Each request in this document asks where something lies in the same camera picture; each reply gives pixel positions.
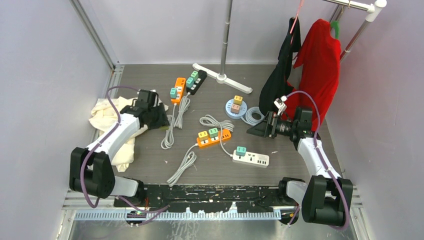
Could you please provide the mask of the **white power strip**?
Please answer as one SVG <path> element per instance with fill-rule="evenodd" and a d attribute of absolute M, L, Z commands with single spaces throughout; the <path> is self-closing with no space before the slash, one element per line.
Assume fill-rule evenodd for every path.
<path fill-rule="evenodd" d="M 244 156 L 237 155 L 237 151 L 233 151 L 232 161 L 238 164 L 244 164 L 254 167 L 267 168 L 270 163 L 270 156 L 254 152 L 246 152 Z"/>

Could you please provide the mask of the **orange power strip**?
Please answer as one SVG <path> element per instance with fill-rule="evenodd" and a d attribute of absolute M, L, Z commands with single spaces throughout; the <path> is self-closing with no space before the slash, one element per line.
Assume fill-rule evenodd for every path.
<path fill-rule="evenodd" d="M 177 88 L 178 94 L 177 94 L 177 98 L 176 99 L 171 99 L 171 102 L 173 104 L 177 104 L 179 105 L 181 102 L 181 99 L 184 95 L 184 91 L 186 88 L 186 78 L 184 77 L 178 77 L 175 81 L 174 87 L 173 88 Z"/>
<path fill-rule="evenodd" d="M 211 147 L 213 145 L 217 145 L 220 142 L 228 141 L 232 137 L 231 132 L 228 129 L 219 130 L 218 137 L 208 138 L 208 140 L 199 141 L 198 134 L 196 138 L 196 143 L 199 148 Z"/>

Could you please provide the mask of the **red hanging garment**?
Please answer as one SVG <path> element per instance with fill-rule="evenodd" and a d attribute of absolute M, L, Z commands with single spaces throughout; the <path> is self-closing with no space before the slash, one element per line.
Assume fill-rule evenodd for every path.
<path fill-rule="evenodd" d="M 340 78 L 341 43 L 331 35 L 331 24 L 318 19 L 309 29 L 294 68 L 302 67 L 298 88 L 288 84 L 288 93 L 304 91 L 316 103 L 322 122 L 333 102 Z"/>

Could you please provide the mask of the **black power strip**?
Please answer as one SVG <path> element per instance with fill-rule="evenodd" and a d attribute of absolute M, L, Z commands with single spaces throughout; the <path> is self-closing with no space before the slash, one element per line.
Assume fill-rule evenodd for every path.
<path fill-rule="evenodd" d="M 190 95 L 195 95 L 196 92 L 199 90 L 200 86 L 203 84 L 205 79 L 207 78 L 207 73 L 203 70 L 197 70 L 199 73 L 198 79 L 194 81 L 194 85 L 191 88 L 185 87 L 185 90 Z"/>

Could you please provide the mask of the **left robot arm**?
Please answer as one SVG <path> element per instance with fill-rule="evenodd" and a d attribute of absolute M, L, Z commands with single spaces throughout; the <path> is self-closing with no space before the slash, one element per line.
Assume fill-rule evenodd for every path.
<path fill-rule="evenodd" d="M 146 202 L 144 183 L 114 174 L 112 160 L 119 149 L 142 127 L 148 130 L 170 125 L 165 105 L 154 90 L 137 89 L 131 104 L 118 110 L 111 96 L 108 102 L 117 115 L 115 123 L 86 147 L 76 147 L 70 154 L 69 188 L 83 194 L 91 208 L 100 199 L 117 197 L 131 207 Z"/>

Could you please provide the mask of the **yellow adapter on round socket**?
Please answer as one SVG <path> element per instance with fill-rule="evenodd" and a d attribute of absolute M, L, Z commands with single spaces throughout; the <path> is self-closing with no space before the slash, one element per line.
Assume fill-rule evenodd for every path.
<path fill-rule="evenodd" d="M 243 97 L 239 95 L 235 95 L 233 98 L 233 104 L 241 106 L 243 104 Z"/>

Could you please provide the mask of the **round blue power socket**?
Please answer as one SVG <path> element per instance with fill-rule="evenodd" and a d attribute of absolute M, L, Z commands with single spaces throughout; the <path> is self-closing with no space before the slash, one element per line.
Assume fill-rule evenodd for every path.
<path fill-rule="evenodd" d="M 241 101 L 240 105 L 237 105 L 234 103 L 234 99 L 230 99 L 226 102 L 224 110 L 229 118 L 240 120 L 246 115 L 248 106 L 244 100 Z"/>

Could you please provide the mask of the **white clothes rack stand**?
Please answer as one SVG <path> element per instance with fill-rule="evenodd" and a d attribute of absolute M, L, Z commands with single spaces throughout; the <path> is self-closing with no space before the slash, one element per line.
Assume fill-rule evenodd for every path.
<path fill-rule="evenodd" d="M 220 69 L 219 72 L 215 72 L 211 69 L 208 69 L 198 63 L 193 63 L 192 67 L 196 71 L 204 71 L 206 74 L 215 79 L 218 84 L 225 84 L 227 86 L 230 86 L 238 91 L 241 91 L 245 94 L 251 94 L 253 92 L 253 89 L 251 87 L 248 87 L 246 85 L 243 85 L 231 78 L 229 78 L 226 73 L 226 60 L 227 60 L 227 52 L 228 52 L 228 42 L 229 42 L 229 32 L 230 32 L 230 25 L 231 25 L 231 15 L 232 15 L 232 7 L 233 7 L 233 0 L 228 0 L 226 5 L 226 14 L 225 14 L 225 21 L 224 21 L 224 32 L 223 32 L 223 39 L 222 39 L 222 47 L 221 47 L 221 57 L 220 57 Z"/>

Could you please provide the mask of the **teal adapter on orange strip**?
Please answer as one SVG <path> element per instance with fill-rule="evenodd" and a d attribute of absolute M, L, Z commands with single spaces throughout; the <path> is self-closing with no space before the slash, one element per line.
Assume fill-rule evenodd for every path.
<path fill-rule="evenodd" d="M 170 92 L 169 92 L 169 95 L 170 95 L 170 98 L 171 99 L 176 99 L 178 97 L 178 90 L 177 90 L 177 88 L 175 88 L 175 87 L 171 88 L 170 89 Z"/>

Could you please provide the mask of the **black hanging garment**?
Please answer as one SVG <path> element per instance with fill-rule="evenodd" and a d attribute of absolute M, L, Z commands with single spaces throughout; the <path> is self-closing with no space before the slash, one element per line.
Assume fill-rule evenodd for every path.
<path fill-rule="evenodd" d="M 275 99 L 287 95 L 294 89 L 288 83 L 288 78 L 292 70 L 294 53 L 301 48 L 300 22 L 294 17 L 289 19 L 287 35 L 281 45 L 278 54 L 278 62 L 266 80 L 260 95 L 258 107 L 265 116 L 268 112 L 276 112 Z"/>

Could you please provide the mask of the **green adapter on orange strip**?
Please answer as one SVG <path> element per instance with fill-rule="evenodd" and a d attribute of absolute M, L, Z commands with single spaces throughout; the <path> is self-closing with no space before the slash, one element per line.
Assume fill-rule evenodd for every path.
<path fill-rule="evenodd" d="M 210 128 L 208 130 L 208 135 L 211 139 L 216 138 L 219 135 L 219 130 L 216 127 Z"/>

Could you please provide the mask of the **green adapter on black strip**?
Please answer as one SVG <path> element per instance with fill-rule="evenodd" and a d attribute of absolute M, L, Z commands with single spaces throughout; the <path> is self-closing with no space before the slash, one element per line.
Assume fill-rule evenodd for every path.
<path fill-rule="evenodd" d="M 194 81 L 196 81 L 196 80 L 199 78 L 199 72 L 198 72 L 198 71 L 196 71 L 196 70 L 194 70 L 194 71 L 190 74 L 190 77 L 191 77 Z"/>

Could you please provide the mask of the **cream cloth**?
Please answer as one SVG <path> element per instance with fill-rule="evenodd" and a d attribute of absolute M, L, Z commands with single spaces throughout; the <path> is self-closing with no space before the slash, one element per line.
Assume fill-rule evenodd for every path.
<path fill-rule="evenodd" d="M 99 137 L 89 145 L 91 150 L 102 139 L 112 139 L 117 136 L 122 130 L 117 129 L 119 110 L 127 105 L 131 105 L 133 99 L 119 98 L 100 98 L 91 111 L 92 118 L 89 119 L 90 124 L 99 130 Z M 113 157 L 111 164 L 116 166 L 119 172 L 124 172 L 129 167 L 129 164 L 134 161 L 134 145 L 135 137 L 148 130 L 146 125 L 143 125 L 137 131 L 132 131 L 133 135 L 126 137 L 126 143 L 117 151 L 117 156 Z"/>

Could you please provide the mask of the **teal plug adapter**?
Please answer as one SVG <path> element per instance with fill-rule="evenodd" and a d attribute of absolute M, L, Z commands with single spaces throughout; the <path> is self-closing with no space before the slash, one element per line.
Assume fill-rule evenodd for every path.
<path fill-rule="evenodd" d="M 235 155 L 239 157 L 244 157 L 246 155 L 247 149 L 244 146 L 237 146 L 235 150 Z"/>

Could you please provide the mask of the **yellow adapter on orange strip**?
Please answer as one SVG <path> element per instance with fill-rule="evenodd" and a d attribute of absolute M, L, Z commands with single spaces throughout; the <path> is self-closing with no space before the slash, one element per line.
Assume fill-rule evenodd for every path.
<path fill-rule="evenodd" d="M 198 133 L 198 139 L 199 141 L 205 141 L 209 138 L 209 132 L 204 130 Z"/>

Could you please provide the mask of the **teal adapter on black strip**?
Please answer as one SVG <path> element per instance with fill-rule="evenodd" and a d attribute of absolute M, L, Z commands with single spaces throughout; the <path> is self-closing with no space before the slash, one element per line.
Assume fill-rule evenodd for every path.
<path fill-rule="evenodd" d="M 195 83 L 194 78 L 189 77 L 189 78 L 186 79 L 185 86 L 190 89 L 190 88 L 193 87 L 194 83 Z"/>

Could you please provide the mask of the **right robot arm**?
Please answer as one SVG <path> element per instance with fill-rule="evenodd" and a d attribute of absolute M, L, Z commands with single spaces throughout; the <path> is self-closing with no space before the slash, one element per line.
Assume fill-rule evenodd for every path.
<path fill-rule="evenodd" d="M 312 109 L 299 106 L 293 120 L 282 120 L 270 111 L 246 132 L 264 138 L 289 137 L 306 164 L 310 180 L 283 177 L 278 184 L 279 202 L 286 206 L 295 202 L 295 212 L 301 212 L 307 223 L 345 230 L 350 222 L 354 186 L 333 169 L 317 131 L 312 130 L 312 116 Z"/>

